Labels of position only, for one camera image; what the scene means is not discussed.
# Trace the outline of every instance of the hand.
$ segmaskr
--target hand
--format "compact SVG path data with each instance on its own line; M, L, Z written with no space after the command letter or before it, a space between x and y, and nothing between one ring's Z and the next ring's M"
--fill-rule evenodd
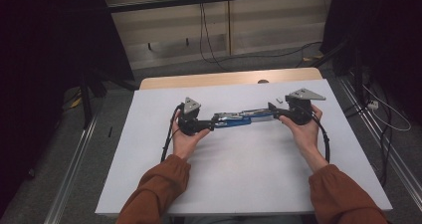
M184 134L179 130L179 125L177 124L177 118L180 116L180 111L177 111L173 125L171 127L173 135L173 154L180 157L183 160L187 160L190 155L195 151L196 144L204 136L206 136L211 130L206 128L198 133L189 136Z
M314 105L313 111L315 116L320 120L322 117L322 111ZM319 127L314 120L311 120L309 123L304 125L297 125L284 115L280 116L279 120L291 130L301 155L307 161L308 166L313 172L316 172L328 165L328 162L317 149L317 134Z

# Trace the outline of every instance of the long sleeve shirt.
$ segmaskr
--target long sleeve shirt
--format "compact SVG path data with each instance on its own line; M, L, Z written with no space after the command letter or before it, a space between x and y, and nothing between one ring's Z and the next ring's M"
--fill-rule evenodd
M190 164L176 155L148 170L122 207L117 223L160 223L170 204L186 190L189 170ZM317 171L309 183L319 224L387 223L369 195L335 165Z

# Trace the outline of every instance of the person's left hand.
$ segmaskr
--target person's left hand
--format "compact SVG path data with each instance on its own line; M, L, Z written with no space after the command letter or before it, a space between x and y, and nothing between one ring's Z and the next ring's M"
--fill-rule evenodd
M211 130L206 128L192 136L184 134L179 130L179 125L177 124L177 118L180 116L180 111L177 111L176 116L172 124L172 133L173 135L173 154L180 157L183 160L187 160L190 155L195 151L196 144L204 136L206 136Z

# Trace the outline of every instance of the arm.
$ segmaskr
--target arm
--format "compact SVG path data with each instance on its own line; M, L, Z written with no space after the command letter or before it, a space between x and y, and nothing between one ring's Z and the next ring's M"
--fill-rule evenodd
M313 106L315 116L322 112ZM285 116L280 117L291 131L295 143L314 175L310 177L311 202L319 224L327 223L387 223L382 211L369 195L350 177L328 164L317 149L318 126L312 120L296 125Z
M149 169L139 181L120 211L118 224L160 223L161 216L171 203L186 190L190 164L186 161L198 141L210 130L204 129L193 136L181 131L176 120L172 124L173 154Z

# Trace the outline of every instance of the white table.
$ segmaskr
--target white table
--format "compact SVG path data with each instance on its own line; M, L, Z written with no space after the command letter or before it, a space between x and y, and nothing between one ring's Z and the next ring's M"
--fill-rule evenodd
M353 178L383 210L392 209L326 80L135 92L96 213L116 216L141 175L159 163L174 108L186 97L202 104L200 119L214 112L265 108L267 102L307 88L326 97L313 104L323 111L331 163ZM324 154L322 136L319 150ZM305 161L290 131L279 121L220 128L200 141L190 180L169 215L270 215L310 213Z

